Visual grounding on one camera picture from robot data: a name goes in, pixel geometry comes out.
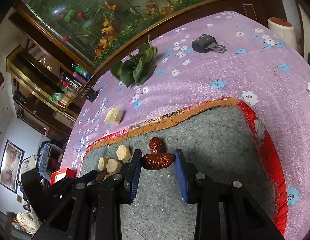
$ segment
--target blue gripper pad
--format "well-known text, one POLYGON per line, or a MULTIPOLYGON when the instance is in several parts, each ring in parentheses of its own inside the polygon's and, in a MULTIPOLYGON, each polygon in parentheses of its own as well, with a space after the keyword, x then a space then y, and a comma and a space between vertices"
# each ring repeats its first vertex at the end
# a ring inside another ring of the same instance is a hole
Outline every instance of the blue gripper pad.
POLYGON ((175 154, 175 170, 177 174, 178 186, 181 192, 181 196, 186 204, 189 203, 189 194, 187 191, 187 177, 186 177, 186 160, 181 149, 174 150, 175 154))

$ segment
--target screw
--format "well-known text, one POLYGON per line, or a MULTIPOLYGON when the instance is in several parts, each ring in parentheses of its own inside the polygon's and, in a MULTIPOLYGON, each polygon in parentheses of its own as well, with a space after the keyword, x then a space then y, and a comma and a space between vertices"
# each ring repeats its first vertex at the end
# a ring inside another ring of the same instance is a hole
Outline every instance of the screw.
POLYGON ((203 174, 203 173, 197 173, 197 174, 196 174, 196 178, 197 178, 197 179, 205 179, 205 174, 203 174))
POLYGON ((122 178, 122 175, 117 173, 113 175, 113 180, 120 180, 122 178))
POLYGON ((242 187, 242 184, 239 181, 236 180, 236 181, 233 182, 233 186, 234 187, 242 187))
POLYGON ((83 183, 83 182, 80 182, 80 183, 78 183, 78 184, 76 185, 76 188, 77 188, 77 189, 84 189, 84 188, 86 188, 86 184, 83 183))

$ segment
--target red date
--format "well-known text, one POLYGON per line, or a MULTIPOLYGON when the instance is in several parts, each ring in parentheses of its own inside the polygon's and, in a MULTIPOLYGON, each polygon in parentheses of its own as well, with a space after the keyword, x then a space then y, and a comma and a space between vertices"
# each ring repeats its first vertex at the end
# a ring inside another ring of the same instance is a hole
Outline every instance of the red date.
POLYGON ((172 153, 146 154, 142 158, 142 166, 146 170, 160 170, 167 168, 175 161, 172 153))
POLYGON ((149 141, 149 149, 151 154, 162 153, 164 146, 163 141, 158 137, 153 137, 149 141))

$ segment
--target white cylinder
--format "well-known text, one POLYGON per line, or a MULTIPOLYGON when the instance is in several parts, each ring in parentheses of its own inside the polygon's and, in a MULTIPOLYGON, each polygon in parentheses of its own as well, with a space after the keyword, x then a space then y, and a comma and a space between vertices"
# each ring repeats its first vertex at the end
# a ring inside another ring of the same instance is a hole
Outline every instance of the white cylinder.
POLYGON ((283 19, 271 17, 268 19, 268 28, 292 49, 297 50, 296 35, 293 25, 283 19))

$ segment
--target bottle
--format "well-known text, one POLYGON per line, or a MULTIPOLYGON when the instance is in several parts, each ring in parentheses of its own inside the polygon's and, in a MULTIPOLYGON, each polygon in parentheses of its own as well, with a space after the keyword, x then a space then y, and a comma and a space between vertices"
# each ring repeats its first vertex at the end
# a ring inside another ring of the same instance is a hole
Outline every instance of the bottle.
POLYGON ((90 79, 91 78, 91 74, 88 73, 81 65, 79 65, 78 63, 73 63, 72 67, 74 68, 74 70, 78 73, 81 74, 84 78, 86 79, 90 79))
POLYGON ((84 85, 87 83, 87 80, 82 75, 78 74, 77 72, 73 73, 73 77, 84 85))

